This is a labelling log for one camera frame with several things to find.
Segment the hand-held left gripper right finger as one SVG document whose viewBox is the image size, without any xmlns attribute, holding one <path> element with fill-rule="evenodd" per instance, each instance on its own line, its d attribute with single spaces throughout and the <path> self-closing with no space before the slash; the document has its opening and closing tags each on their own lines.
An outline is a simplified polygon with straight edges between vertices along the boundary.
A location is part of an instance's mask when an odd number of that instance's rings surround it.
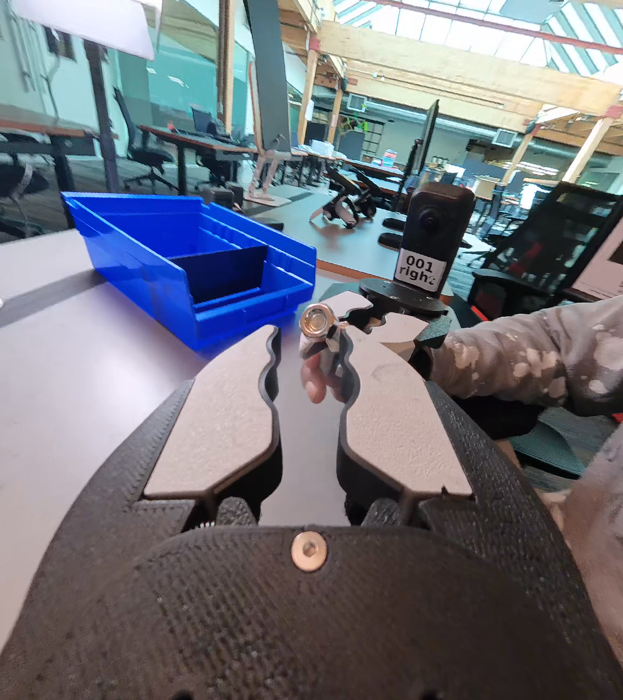
<svg viewBox="0 0 623 700">
<path fill-rule="evenodd" d="M 344 379 L 351 394 L 341 444 L 350 459 L 398 492 L 402 517 L 439 495 L 473 496 L 473 487 L 419 373 L 357 328 L 342 330 Z"/>
</svg>

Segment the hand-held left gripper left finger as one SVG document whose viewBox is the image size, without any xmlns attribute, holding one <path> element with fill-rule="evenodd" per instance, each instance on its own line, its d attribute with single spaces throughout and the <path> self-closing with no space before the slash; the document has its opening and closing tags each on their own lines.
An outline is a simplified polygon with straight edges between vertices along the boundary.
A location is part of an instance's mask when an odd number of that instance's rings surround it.
<svg viewBox="0 0 623 700">
<path fill-rule="evenodd" d="M 144 489 L 150 500 L 263 501 L 283 473 L 277 370 L 281 332 L 263 326 L 194 378 Z"/>
</svg>

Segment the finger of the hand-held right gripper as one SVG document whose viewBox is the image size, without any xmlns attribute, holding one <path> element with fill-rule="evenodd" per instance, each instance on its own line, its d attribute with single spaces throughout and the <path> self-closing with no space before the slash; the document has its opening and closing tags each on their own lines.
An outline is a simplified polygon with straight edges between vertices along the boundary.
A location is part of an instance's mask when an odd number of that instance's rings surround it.
<svg viewBox="0 0 623 700">
<path fill-rule="evenodd" d="M 338 335 L 347 328 L 356 328 L 365 335 L 371 333 L 373 326 L 369 322 L 374 318 L 374 306 L 360 293 L 343 291 L 325 298 L 324 305 L 329 309 L 324 335 Z"/>
<path fill-rule="evenodd" d="M 411 357 L 416 349 L 416 338 L 429 323 L 407 314 L 385 314 L 377 326 L 377 342 L 400 357 Z"/>
</svg>

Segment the blue plastic bin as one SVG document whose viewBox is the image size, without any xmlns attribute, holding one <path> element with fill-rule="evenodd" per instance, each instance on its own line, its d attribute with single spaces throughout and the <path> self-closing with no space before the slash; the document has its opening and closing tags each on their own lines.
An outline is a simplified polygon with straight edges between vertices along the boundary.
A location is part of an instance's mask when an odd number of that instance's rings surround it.
<svg viewBox="0 0 623 700">
<path fill-rule="evenodd" d="M 200 197 L 63 191 L 92 265 L 107 282 L 194 351 L 221 345 L 310 301 L 316 249 Z M 169 258 L 269 247 L 259 292 L 195 304 Z"/>
</svg>

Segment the person's left hand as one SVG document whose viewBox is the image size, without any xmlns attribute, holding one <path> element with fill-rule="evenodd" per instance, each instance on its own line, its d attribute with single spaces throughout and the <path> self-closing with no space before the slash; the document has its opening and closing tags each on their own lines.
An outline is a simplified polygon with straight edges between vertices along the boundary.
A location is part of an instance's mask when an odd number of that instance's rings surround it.
<svg viewBox="0 0 623 700">
<path fill-rule="evenodd" d="M 322 371 L 321 357 L 322 354 L 316 354 L 303 361 L 300 371 L 302 386 L 315 405 L 322 403 L 327 393 L 331 393 L 334 399 L 342 403 L 342 380 L 333 372 L 325 374 Z"/>
</svg>

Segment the idle hand-held gripper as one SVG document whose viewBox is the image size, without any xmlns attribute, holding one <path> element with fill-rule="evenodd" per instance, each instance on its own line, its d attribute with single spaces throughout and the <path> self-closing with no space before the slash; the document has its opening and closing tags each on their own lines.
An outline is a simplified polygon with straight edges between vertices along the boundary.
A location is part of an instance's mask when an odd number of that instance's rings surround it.
<svg viewBox="0 0 623 700">
<path fill-rule="evenodd" d="M 338 190 L 332 200 L 310 215 L 309 222 L 314 221 L 319 216 L 323 216 L 329 222 L 339 219 L 346 229 L 354 229 L 359 222 L 359 215 L 350 197 L 360 194 L 359 187 L 333 166 L 328 165 L 325 168 L 325 173 L 331 184 L 336 185 Z"/>
<path fill-rule="evenodd" d="M 363 171 L 353 168 L 358 182 L 363 185 L 361 194 L 354 200 L 353 205 L 363 217 L 373 220 L 377 214 L 376 198 L 384 199 L 382 189 L 377 186 Z"/>
</svg>

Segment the black slim monitor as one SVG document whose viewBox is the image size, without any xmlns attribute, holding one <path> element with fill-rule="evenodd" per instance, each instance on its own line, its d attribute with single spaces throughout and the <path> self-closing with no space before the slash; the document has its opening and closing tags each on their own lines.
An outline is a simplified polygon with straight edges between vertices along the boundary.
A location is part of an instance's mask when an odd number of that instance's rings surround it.
<svg viewBox="0 0 623 700">
<path fill-rule="evenodd" d="M 439 105 L 440 101 L 435 100 L 430 109 L 427 110 L 421 136 L 414 140 L 410 150 L 409 158 L 407 159 L 404 170 L 404 185 L 406 188 L 415 188 L 417 186 L 426 165 L 430 142 L 433 137 L 436 120 L 439 114 Z"/>
</svg>

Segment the black mesh office chair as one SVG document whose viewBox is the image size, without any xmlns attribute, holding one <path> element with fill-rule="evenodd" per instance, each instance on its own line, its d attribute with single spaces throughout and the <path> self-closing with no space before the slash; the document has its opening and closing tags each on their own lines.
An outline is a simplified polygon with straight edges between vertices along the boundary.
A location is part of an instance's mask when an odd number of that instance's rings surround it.
<svg viewBox="0 0 623 700">
<path fill-rule="evenodd" d="M 557 184 L 473 271 L 467 304 L 479 320 L 527 314 L 562 301 L 580 257 L 599 241 L 620 195 Z"/>
</svg>

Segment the black bin divider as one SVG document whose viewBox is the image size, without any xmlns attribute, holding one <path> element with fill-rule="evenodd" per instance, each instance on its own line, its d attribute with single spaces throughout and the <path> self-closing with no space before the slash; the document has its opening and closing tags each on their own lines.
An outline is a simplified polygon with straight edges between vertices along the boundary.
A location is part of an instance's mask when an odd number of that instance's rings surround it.
<svg viewBox="0 0 623 700">
<path fill-rule="evenodd" d="M 191 253 L 169 258 L 187 277 L 195 304 L 259 292 L 269 247 L 258 244 L 243 249 Z"/>
</svg>

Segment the wooden monitor stand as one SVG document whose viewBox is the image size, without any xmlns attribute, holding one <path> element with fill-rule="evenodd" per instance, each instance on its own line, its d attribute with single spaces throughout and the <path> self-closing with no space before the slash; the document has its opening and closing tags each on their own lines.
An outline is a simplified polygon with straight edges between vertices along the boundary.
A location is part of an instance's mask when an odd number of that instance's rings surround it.
<svg viewBox="0 0 623 700">
<path fill-rule="evenodd" d="M 271 145 L 271 148 L 258 146 L 254 174 L 248 188 L 244 191 L 244 200 L 265 206 L 280 207 L 289 204 L 291 199 L 273 195 L 270 187 L 280 162 L 291 157 L 291 150 L 289 140 L 284 135 L 276 136 Z"/>
</svg>

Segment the dark green chair seat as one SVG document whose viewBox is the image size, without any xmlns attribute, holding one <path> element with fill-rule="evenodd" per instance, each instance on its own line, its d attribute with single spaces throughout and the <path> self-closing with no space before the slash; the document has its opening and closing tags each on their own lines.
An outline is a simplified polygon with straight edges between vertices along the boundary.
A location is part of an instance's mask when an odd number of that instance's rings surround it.
<svg viewBox="0 0 623 700">
<path fill-rule="evenodd" d="M 585 471 L 561 433 L 542 421 L 537 421 L 528 433 L 511 437 L 509 442 L 521 460 L 553 475 L 578 479 Z"/>
</svg>

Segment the wooden top desk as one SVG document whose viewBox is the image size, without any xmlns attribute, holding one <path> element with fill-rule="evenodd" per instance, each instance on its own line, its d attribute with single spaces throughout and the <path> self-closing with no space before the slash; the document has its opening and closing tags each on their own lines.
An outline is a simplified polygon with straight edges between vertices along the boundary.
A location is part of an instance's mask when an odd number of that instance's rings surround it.
<svg viewBox="0 0 623 700">
<path fill-rule="evenodd" d="M 208 139 L 198 139 L 193 133 L 184 132 L 181 130 L 171 130 L 171 129 L 160 129 L 157 127 L 150 127 L 147 125 L 139 125 L 148 131 L 155 138 L 163 141 L 166 144 L 170 144 L 176 147 L 177 153 L 177 191 L 181 196 L 188 195 L 189 189 L 187 184 L 187 163 L 185 153 L 187 151 L 193 152 L 200 158 L 200 154 L 211 149 L 212 151 L 218 151 L 217 155 L 222 155 L 223 160 L 233 160 L 236 161 L 238 166 L 239 163 L 244 161 L 253 160 L 254 156 L 258 155 L 255 148 L 251 146 L 241 146 L 241 145 L 229 145 L 229 144 L 219 144 L 216 141 L 212 142 Z"/>
<path fill-rule="evenodd" d="M 94 130 L 77 123 L 23 110 L 19 116 L 0 114 L 0 162 L 28 162 L 38 170 L 31 157 L 49 158 L 60 192 L 75 187 L 69 158 L 95 156 L 96 142 Z M 0 199 L 0 207 L 5 216 L 22 219 L 20 210 L 9 199 Z"/>
</svg>

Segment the tall dark monitor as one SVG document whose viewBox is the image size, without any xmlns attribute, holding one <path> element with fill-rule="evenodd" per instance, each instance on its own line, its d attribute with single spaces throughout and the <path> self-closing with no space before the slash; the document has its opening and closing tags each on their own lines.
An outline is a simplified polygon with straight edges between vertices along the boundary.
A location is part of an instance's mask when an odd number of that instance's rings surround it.
<svg viewBox="0 0 623 700">
<path fill-rule="evenodd" d="M 291 156 L 289 101 L 279 5 L 277 1 L 244 1 L 254 45 L 249 65 L 254 135 L 258 151 L 269 157 Z"/>
</svg>

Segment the black pole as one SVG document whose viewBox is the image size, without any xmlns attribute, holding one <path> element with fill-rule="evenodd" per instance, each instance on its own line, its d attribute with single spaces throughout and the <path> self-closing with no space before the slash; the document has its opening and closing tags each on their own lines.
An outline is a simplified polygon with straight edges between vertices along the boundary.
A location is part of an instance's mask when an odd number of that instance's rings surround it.
<svg viewBox="0 0 623 700">
<path fill-rule="evenodd" d="M 113 130 L 108 114 L 108 103 L 101 61 L 102 46 L 87 39 L 83 39 L 82 42 L 88 60 L 94 94 L 94 104 L 98 120 L 98 142 L 104 165 L 106 190 L 109 193 L 117 193 L 120 189 L 120 179 L 117 171 L 117 155 Z"/>
</svg>

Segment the white panel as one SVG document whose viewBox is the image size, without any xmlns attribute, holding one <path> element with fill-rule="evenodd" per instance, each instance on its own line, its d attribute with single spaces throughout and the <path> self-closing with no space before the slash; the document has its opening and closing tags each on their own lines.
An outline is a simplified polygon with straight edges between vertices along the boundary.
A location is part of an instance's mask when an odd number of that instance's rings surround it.
<svg viewBox="0 0 623 700">
<path fill-rule="evenodd" d="M 146 9 L 159 33 L 162 1 L 11 1 L 21 18 L 89 40 L 106 48 L 153 60 Z"/>
</svg>

